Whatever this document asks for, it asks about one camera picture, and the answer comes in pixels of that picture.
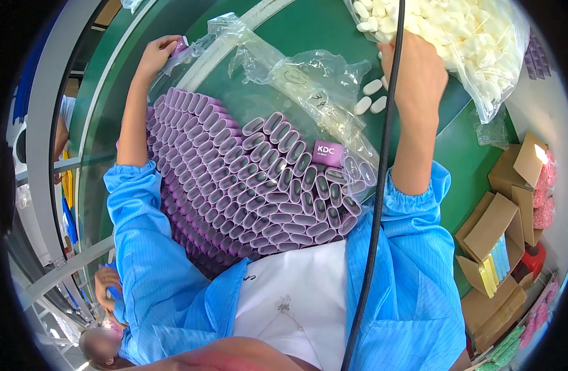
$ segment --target worker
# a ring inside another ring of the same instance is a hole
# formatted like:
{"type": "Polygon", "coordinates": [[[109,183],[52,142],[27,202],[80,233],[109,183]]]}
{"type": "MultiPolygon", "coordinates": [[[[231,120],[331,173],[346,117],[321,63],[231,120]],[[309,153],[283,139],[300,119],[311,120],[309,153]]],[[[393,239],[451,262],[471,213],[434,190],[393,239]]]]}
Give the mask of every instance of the worker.
{"type": "MultiPolygon", "coordinates": [[[[244,259],[204,278],[171,239],[159,210],[161,175],[146,147],[147,90],[177,38],[146,47],[125,102],[117,164],[104,176],[117,274],[101,285],[121,281],[123,297],[105,305],[127,329],[106,348],[99,340],[112,332],[88,330],[81,348],[99,369],[339,370],[373,211],[344,241],[244,259]]],[[[394,41],[378,48],[390,76],[394,41]]],[[[351,370],[448,370],[466,347],[453,238],[439,226],[451,178],[432,160],[447,81],[435,48],[405,31],[395,95],[401,134],[375,223],[382,229],[351,370]]]]}

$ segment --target purple vape device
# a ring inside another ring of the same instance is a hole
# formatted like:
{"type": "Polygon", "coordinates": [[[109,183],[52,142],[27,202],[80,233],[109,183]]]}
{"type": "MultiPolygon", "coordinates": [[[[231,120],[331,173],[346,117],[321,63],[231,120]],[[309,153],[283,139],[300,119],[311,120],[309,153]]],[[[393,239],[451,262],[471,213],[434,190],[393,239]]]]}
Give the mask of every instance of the purple vape device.
{"type": "Polygon", "coordinates": [[[315,141],[315,148],[313,149],[313,162],[332,166],[340,167],[341,155],[344,151],[344,146],[338,143],[331,143],[322,140],[315,141]]]}

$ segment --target green work table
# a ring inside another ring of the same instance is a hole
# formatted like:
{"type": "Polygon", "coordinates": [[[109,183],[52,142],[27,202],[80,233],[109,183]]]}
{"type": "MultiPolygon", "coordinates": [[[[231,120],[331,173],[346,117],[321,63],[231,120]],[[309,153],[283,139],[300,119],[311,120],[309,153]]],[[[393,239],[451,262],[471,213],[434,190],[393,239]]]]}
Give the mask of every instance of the green work table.
{"type": "MultiPolygon", "coordinates": [[[[93,97],[96,97],[83,146],[83,166],[80,169],[76,200],[80,240],[83,244],[96,243],[112,233],[112,223],[105,204],[108,193],[102,176],[115,161],[115,143],[119,137],[125,98],[146,43],[165,34],[184,34],[190,42],[195,41],[206,34],[208,19],[231,11],[241,17],[258,1],[218,0],[214,3],[197,3],[157,0],[152,5],[145,2],[135,15],[126,10],[119,11],[85,71],[70,126],[70,151],[78,153],[80,140],[74,138],[82,136],[87,112],[93,97]],[[146,6],[149,8],[134,27],[132,20],[146,6]],[[116,53],[111,67],[105,71],[113,50],[130,27],[131,34],[116,53]]],[[[370,61],[372,68],[363,78],[363,85],[383,75],[376,45],[356,30],[342,0],[296,0],[257,27],[255,33],[286,56],[325,49],[332,54],[340,54],[348,63],[366,59],[370,61]]],[[[270,85],[243,85],[242,68],[235,70],[232,78],[229,78],[228,63],[234,54],[235,51],[231,51],[196,91],[222,100],[229,114],[242,125],[255,117],[268,117],[274,111],[281,111],[295,128],[301,128],[301,132],[304,127],[314,127],[309,115],[270,85]]],[[[155,93],[177,85],[182,77],[182,74],[171,76],[164,82],[162,89],[155,90],[155,93]]],[[[382,93],[386,94],[381,90],[373,99],[382,93]]],[[[487,174],[501,153],[497,148],[477,144],[471,117],[474,109],[463,86],[456,78],[450,77],[439,110],[440,125],[434,158],[452,176],[451,190],[441,204],[441,225],[452,234],[473,211],[484,192],[490,190],[487,174]]],[[[362,116],[367,124],[363,133],[377,150],[381,146],[383,117],[381,113],[373,115],[370,112],[362,116]]],[[[394,117],[390,161],[394,158],[399,139],[399,117],[397,114],[394,117]]],[[[506,122],[510,140],[516,141],[508,115],[506,122]]],[[[456,253],[462,254],[457,244],[456,253]]],[[[460,294],[465,295],[471,286],[458,264],[455,264],[455,279],[460,294]]]]}

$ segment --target stack of purple tubes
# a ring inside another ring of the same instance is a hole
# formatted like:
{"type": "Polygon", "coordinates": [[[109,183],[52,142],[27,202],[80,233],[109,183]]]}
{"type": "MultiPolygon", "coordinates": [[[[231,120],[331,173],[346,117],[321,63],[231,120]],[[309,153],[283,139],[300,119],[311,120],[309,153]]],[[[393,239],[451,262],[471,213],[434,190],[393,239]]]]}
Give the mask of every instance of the stack of purple tubes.
{"type": "Polygon", "coordinates": [[[279,112],[242,130],[217,99],[169,88],[146,115],[172,236],[208,278],[249,257],[339,241],[361,212],[279,112]]]}

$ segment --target hand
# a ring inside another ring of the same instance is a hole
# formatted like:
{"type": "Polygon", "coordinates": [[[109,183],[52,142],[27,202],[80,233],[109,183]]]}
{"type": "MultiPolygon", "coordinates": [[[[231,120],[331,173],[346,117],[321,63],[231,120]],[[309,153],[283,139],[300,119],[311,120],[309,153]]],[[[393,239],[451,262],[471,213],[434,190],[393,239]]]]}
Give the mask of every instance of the hand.
{"type": "MultiPolygon", "coordinates": [[[[378,43],[383,54],[381,66],[389,82],[391,76],[395,38],[389,43],[378,43]]],[[[421,121],[419,117],[436,117],[449,76],[445,63],[436,54],[435,47],[407,30],[403,32],[399,74],[395,102],[401,121],[421,121]]]]}
{"type": "Polygon", "coordinates": [[[179,35],[163,36],[160,39],[149,42],[140,59],[136,76],[152,82],[156,73],[161,70],[171,53],[175,50],[176,42],[180,37],[179,35]]]}
{"type": "Polygon", "coordinates": [[[119,275],[113,268],[101,268],[95,273],[95,296],[105,310],[115,307],[114,300],[107,297],[107,289],[111,286],[123,293],[123,288],[119,284],[119,275]]]}

